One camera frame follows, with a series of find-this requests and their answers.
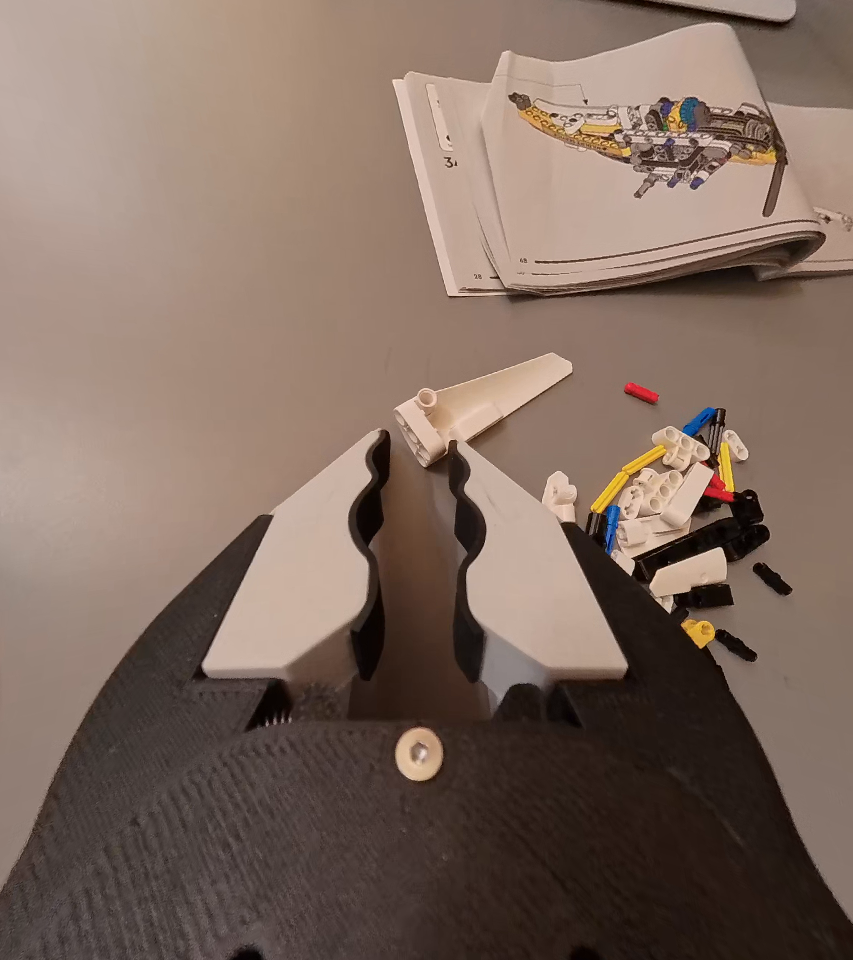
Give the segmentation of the pile of loose lego pieces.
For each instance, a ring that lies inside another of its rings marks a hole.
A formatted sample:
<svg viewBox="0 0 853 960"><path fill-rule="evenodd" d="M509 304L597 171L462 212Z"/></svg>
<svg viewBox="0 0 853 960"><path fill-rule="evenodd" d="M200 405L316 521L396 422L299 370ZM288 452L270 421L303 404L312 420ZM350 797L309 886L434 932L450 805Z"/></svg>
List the pile of loose lego pieces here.
<svg viewBox="0 0 853 960"><path fill-rule="evenodd" d="M730 607L730 566L770 539L759 496L733 472L748 448L722 407L650 442L594 500L586 534L673 618Z"/></svg>

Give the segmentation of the white curved lego piece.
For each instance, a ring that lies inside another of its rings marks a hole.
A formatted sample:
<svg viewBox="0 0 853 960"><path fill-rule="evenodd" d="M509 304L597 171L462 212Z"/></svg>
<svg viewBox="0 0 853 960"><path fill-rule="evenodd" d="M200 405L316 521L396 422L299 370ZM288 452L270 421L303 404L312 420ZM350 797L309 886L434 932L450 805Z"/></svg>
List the white curved lego piece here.
<svg viewBox="0 0 853 960"><path fill-rule="evenodd" d="M577 523L577 487L563 471L548 476L541 503L559 522Z"/></svg>

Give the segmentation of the open lego instruction booklet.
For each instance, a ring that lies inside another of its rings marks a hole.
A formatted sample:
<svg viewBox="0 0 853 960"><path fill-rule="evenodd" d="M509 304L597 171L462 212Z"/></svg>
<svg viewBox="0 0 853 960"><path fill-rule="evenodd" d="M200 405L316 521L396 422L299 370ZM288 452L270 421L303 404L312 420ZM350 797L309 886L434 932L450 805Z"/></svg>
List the open lego instruction booklet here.
<svg viewBox="0 0 853 960"><path fill-rule="evenodd" d="M563 61L505 51L486 90L507 286L853 272L853 109L770 103L727 25Z"/></svg>

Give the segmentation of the thin lego instruction booklet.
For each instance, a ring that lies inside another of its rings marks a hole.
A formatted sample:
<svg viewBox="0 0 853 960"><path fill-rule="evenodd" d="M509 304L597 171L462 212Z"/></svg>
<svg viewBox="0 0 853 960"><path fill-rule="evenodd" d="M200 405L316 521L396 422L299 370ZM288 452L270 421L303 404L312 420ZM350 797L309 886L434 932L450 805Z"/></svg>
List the thin lego instruction booklet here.
<svg viewBox="0 0 853 960"><path fill-rule="evenodd" d="M445 293L451 298L505 294L453 140L456 95L479 85L410 71L393 86Z"/></svg>

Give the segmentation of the white lego wing piece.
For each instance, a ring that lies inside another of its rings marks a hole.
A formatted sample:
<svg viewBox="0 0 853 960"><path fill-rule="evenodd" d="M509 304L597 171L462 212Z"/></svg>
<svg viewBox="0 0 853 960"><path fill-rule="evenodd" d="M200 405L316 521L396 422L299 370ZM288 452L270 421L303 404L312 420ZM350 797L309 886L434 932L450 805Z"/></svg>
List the white lego wing piece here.
<svg viewBox="0 0 853 960"><path fill-rule="evenodd" d="M452 443L469 443L573 371L571 361L543 354L441 390L421 388L396 406L395 419L414 458L427 469L447 456Z"/></svg>

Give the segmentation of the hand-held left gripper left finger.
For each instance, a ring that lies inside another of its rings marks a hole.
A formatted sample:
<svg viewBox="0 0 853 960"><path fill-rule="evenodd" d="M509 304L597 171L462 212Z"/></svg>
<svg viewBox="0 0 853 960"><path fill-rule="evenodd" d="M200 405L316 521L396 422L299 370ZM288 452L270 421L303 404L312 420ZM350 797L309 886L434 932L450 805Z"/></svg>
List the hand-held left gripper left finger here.
<svg viewBox="0 0 853 960"><path fill-rule="evenodd" d="M369 681L385 646L371 544L384 523L391 436L374 429L283 500L204 656L214 680Z"/></svg>

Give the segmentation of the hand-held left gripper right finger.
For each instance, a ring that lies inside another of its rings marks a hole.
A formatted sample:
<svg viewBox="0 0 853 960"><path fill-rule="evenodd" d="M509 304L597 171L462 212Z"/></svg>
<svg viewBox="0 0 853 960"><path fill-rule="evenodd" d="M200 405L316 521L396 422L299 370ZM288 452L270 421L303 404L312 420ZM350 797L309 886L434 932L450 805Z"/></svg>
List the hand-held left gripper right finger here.
<svg viewBox="0 0 853 960"><path fill-rule="evenodd" d="M627 659L577 558L575 525L557 516L464 441L447 453L456 577L457 666L495 712L508 692L562 682L619 681Z"/></svg>

